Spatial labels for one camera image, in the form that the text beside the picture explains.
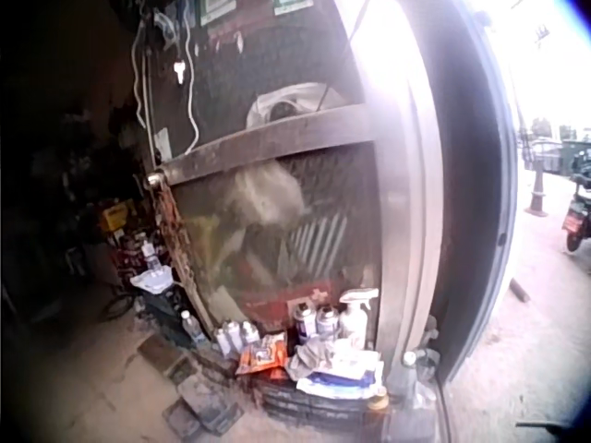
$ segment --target scooter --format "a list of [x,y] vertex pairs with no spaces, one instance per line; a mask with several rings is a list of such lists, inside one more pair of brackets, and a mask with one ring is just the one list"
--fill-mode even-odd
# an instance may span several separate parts
[[591,190],[591,178],[582,174],[574,174],[571,180],[576,183],[576,190],[564,218],[562,229],[567,232],[566,248],[570,252],[574,252],[583,240],[591,237],[591,198],[579,194],[581,186],[586,190]]

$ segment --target motorcycle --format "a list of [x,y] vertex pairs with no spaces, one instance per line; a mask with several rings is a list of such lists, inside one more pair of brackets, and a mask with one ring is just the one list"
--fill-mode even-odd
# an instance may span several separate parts
[[591,237],[591,198],[579,194],[581,186],[591,190],[591,162],[585,162],[576,170],[578,173],[571,177],[576,189],[562,224],[562,229],[567,232],[566,248],[570,252],[576,251],[583,240]]

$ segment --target bottle cap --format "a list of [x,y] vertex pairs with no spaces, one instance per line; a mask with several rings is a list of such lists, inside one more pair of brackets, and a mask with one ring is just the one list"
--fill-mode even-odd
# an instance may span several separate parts
[[416,354],[412,351],[404,353],[403,355],[403,364],[405,366],[412,366],[416,363]]

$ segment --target white spray bottle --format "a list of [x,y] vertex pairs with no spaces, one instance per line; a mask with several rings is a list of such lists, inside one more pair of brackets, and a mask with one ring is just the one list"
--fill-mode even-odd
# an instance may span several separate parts
[[354,349],[366,346],[366,329],[368,328],[368,314],[361,309],[365,304],[369,309],[369,299],[376,298],[380,290],[374,288],[351,289],[345,291],[339,301],[347,304],[346,310],[339,316],[341,337],[349,339]]

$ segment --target bollard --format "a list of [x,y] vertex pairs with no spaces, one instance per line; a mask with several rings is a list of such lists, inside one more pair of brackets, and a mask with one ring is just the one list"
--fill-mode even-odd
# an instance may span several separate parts
[[544,203],[544,162],[540,159],[534,159],[534,169],[536,171],[536,181],[532,191],[532,202],[525,211],[537,217],[546,217],[548,214],[542,209]]

